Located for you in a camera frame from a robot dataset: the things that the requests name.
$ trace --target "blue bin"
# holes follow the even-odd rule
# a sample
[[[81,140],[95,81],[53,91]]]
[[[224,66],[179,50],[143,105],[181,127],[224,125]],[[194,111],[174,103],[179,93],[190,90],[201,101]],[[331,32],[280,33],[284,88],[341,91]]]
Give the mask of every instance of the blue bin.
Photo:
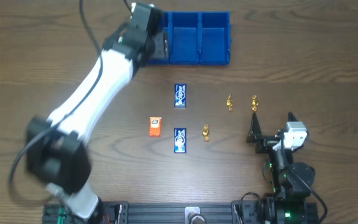
[[[150,64],[227,65],[230,62],[230,12],[166,12],[169,59]]]

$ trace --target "gold figurine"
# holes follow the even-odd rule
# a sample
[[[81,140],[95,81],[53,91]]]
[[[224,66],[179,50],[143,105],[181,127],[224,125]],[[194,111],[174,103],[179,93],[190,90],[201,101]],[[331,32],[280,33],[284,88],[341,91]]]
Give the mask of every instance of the gold figurine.
[[[258,109],[258,105],[259,105],[259,101],[258,98],[256,97],[256,95],[252,96],[252,103],[251,103],[251,110],[253,112],[256,112]]]
[[[233,101],[231,100],[231,94],[227,98],[226,105],[229,107],[229,111],[233,111]]]
[[[209,126],[208,126],[208,124],[204,124],[203,136],[204,136],[204,141],[209,141]]]

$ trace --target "wooden table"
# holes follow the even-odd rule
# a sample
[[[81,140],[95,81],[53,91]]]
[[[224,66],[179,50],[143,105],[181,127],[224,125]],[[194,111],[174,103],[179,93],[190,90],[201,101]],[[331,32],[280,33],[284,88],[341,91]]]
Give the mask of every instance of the wooden table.
[[[167,11],[230,11],[231,63],[140,69],[94,130],[94,191],[130,202],[230,202],[248,191],[271,192],[261,173],[267,156],[245,142],[250,98],[258,95],[264,133],[283,128],[289,111],[308,128],[294,159],[316,169],[313,188],[329,208],[325,223],[358,222],[358,0],[153,3]],[[86,14],[100,42],[129,16],[120,0],[88,1]],[[39,200],[48,194],[21,162],[16,185],[25,200],[12,203],[12,160],[30,119],[47,117],[95,61],[77,1],[0,0],[0,223],[40,223]],[[188,85],[185,110],[173,108],[174,83]],[[148,136],[150,116],[163,118],[160,138]],[[187,154],[173,153],[179,126],[188,130]]]

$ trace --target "tic tac label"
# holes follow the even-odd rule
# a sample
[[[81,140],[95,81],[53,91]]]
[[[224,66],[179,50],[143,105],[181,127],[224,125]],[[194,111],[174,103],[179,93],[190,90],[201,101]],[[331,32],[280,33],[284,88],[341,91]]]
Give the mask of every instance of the tic tac label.
[[[175,84],[175,107],[186,108],[186,84]]]
[[[174,153],[186,153],[186,128],[175,128]]]

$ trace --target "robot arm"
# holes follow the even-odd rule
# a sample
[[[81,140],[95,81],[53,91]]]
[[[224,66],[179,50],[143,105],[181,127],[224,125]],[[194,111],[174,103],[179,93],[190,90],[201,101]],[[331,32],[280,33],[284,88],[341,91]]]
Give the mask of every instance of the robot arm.
[[[34,118],[27,127],[27,142],[53,127],[50,134],[30,146],[27,170],[86,223],[100,223],[104,215],[103,205],[88,182],[91,164],[86,146],[92,130],[140,66],[151,58],[168,57],[168,50],[155,50],[168,49],[166,35],[159,29],[163,12],[140,3],[132,7],[131,20],[104,41],[101,57],[71,97],[46,121]]]

